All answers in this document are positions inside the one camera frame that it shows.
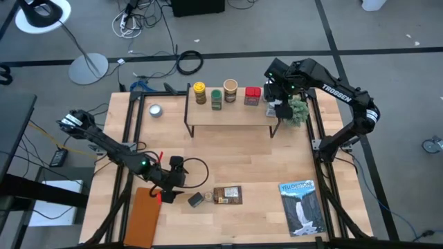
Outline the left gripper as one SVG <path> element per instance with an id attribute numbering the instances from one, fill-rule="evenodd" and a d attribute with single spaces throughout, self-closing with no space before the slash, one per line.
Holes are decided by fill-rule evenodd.
<path id="1" fill-rule="evenodd" d="M 182 156 L 172 156 L 170 159 L 170 170 L 162 169 L 160 163 L 154 163 L 149 172 L 149 180 L 156 186 L 162 188 L 161 201 L 163 203 L 173 203 L 175 198 L 183 194 L 183 191 L 172 190 L 173 187 L 183 187 L 188 171 L 183 166 Z"/>

